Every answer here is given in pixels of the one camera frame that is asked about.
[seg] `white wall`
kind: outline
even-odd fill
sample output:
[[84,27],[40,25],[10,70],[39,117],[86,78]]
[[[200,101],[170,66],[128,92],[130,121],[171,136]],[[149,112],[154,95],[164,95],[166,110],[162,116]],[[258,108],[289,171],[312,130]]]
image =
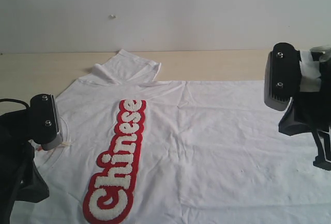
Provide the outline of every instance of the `white wall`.
[[0,52],[302,48],[330,27],[330,0],[0,0]]

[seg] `metal bolt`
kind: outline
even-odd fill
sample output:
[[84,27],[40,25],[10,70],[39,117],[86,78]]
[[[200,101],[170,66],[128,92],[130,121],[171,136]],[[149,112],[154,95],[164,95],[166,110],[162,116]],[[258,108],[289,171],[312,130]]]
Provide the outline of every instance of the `metal bolt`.
[[45,121],[45,126],[47,127],[52,126],[52,122],[50,120]]
[[283,84],[282,82],[278,82],[278,83],[276,84],[276,87],[277,87],[277,88],[283,88],[283,86],[284,86],[284,84]]
[[277,52],[277,57],[278,58],[283,58],[284,57],[284,54],[282,52]]

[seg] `red and white lettering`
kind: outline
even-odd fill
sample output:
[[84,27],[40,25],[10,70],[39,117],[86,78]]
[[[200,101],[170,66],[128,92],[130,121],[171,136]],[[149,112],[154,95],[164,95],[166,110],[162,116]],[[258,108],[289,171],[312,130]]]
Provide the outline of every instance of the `red and white lettering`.
[[89,182],[83,212],[91,224],[117,224],[129,214],[133,205],[146,102],[122,100],[109,149],[97,158],[102,172]]

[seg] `white t-shirt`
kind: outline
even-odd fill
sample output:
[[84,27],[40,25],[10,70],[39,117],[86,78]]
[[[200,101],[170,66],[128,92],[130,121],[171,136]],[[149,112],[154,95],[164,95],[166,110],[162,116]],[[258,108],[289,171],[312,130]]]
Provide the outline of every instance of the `white t-shirt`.
[[278,133],[263,82],[159,69],[122,50],[57,98],[71,145],[36,152],[50,197],[12,223],[330,223],[331,173],[310,134]]

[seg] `t-shirt sleeve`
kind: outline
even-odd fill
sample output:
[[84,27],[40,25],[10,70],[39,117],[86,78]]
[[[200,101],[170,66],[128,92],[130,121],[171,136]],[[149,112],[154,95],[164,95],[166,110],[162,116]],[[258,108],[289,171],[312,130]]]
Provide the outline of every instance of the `t-shirt sleeve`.
[[155,79],[160,67],[161,63],[120,50],[103,65],[95,64],[92,72],[80,79],[97,84],[147,83]]

